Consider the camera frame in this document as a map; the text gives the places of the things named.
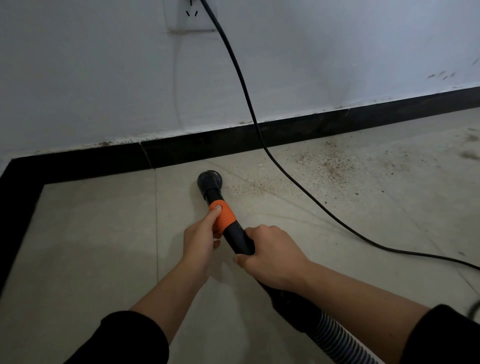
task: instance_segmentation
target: electrical cord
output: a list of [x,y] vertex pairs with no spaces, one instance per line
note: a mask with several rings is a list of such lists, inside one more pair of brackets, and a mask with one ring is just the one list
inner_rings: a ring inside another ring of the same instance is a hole
[[351,232],[352,234],[355,234],[356,236],[358,236],[360,239],[366,241],[368,244],[370,245],[373,245],[375,246],[376,248],[379,248],[379,249],[382,249],[382,250],[386,250],[388,252],[392,252],[392,253],[400,253],[400,254],[407,254],[407,255],[416,255],[416,256],[425,256],[425,257],[428,257],[428,258],[435,258],[435,259],[441,259],[441,260],[446,260],[446,261],[449,261],[449,262],[454,262],[454,263],[459,263],[459,264],[463,264],[465,266],[468,266],[470,268],[474,268],[474,269],[477,269],[477,270],[480,270],[480,267],[479,266],[476,266],[474,264],[471,264],[471,263],[468,263],[468,262],[464,262],[463,260],[459,260],[459,259],[454,259],[454,258],[449,258],[449,257],[446,257],[446,256],[441,256],[441,255],[434,255],[434,254],[427,254],[427,253],[418,253],[418,252],[410,252],[408,250],[400,250],[400,249],[394,249],[394,248],[389,248],[387,246],[383,246],[383,245],[380,245],[376,242],[374,242],[373,240],[370,240],[369,238],[363,236],[362,234],[360,234],[359,232],[356,232],[355,230],[353,230],[350,226],[348,226],[347,224],[345,224],[344,222],[342,222],[339,218],[337,218],[334,214],[332,214],[325,206],[323,206],[310,192],[308,192],[300,183],[298,183],[292,176],[290,176],[287,171],[285,171],[283,169],[283,167],[280,165],[280,163],[277,162],[277,160],[272,156],[272,154],[270,153],[270,151],[268,150],[267,146],[265,145],[265,142],[264,142],[264,139],[262,137],[262,133],[260,132],[260,128],[258,126],[258,122],[257,122],[257,118],[255,116],[255,112],[253,111],[253,106],[252,106],[252,102],[250,101],[250,96],[248,94],[248,90],[247,90],[247,86],[245,84],[245,80],[243,79],[243,75],[242,75],[242,72],[240,70],[240,66],[237,62],[237,58],[235,57],[235,54],[233,53],[233,49],[232,47],[230,46],[230,42],[228,41],[228,38],[227,36],[225,35],[225,32],[223,31],[222,29],[222,26],[220,25],[220,23],[218,22],[218,20],[216,19],[215,15],[213,14],[212,12],[212,9],[210,9],[210,6],[208,6],[208,3],[206,0],[200,0],[200,2],[202,3],[202,5],[204,6],[208,16],[210,17],[210,19],[212,20],[213,24],[215,25],[215,28],[217,29],[218,33],[220,34],[220,36],[222,37],[222,40],[223,40],[223,43],[225,44],[225,47],[227,47],[227,50],[228,50],[228,53],[230,55],[230,58],[232,59],[232,62],[233,62],[233,65],[235,67],[235,70],[237,71],[237,75],[240,79],[240,83],[241,83],[241,87],[243,89],[243,93],[245,95],[245,99],[247,101],[247,105],[248,105],[248,109],[250,110],[250,114],[252,115],[252,120],[253,120],[253,124],[255,125],[255,129],[257,131],[257,135],[258,135],[258,139],[260,140],[260,143],[262,144],[262,147],[263,149],[265,150],[265,152],[267,153],[268,157],[272,160],[273,163],[275,163],[275,165],[278,167],[279,170],[282,171],[283,174],[285,174],[285,176],[290,180],[292,181],[298,188],[300,188],[310,199],[312,199],[313,202],[315,202],[323,211],[325,211],[325,213],[330,216],[333,220],[335,220],[338,224],[340,224],[341,226],[343,226],[345,229],[347,229],[349,232]]

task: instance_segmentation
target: white wall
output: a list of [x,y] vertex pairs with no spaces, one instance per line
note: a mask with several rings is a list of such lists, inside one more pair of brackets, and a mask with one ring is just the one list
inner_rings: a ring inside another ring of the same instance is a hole
[[[478,0],[218,0],[218,18],[261,121],[480,85]],[[250,119],[218,34],[168,34],[161,0],[3,0],[0,70],[2,158]]]

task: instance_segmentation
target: outlet cover plate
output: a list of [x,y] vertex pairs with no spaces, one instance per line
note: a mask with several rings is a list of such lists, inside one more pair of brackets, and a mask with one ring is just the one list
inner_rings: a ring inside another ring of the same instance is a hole
[[[208,5],[216,16],[216,0],[209,0]],[[163,0],[163,10],[170,33],[216,30],[200,0]]]

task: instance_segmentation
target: orange tape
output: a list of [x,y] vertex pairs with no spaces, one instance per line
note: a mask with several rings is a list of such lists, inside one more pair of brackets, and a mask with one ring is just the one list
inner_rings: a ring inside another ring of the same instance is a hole
[[223,234],[223,230],[225,230],[233,222],[237,221],[237,218],[235,217],[235,214],[230,206],[228,206],[224,200],[216,200],[212,202],[208,209],[211,211],[217,205],[222,206],[222,212],[220,213],[220,216],[216,218],[214,230]]

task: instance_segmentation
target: hand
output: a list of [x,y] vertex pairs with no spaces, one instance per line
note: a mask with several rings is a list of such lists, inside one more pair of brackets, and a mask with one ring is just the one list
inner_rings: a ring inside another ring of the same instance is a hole
[[185,229],[183,233],[182,262],[201,275],[202,284],[208,279],[210,257],[214,249],[220,245],[222,234],[213,232],[213,224],[220,213],[222,206],[217,205],[200,221]]
[[237,254],[235,263],[261,283],[272,288],[295,292],[302,281],[302,272],[310,260],[293,239],[277,226],[260,225],[246,228],[255,243],[255,254]]

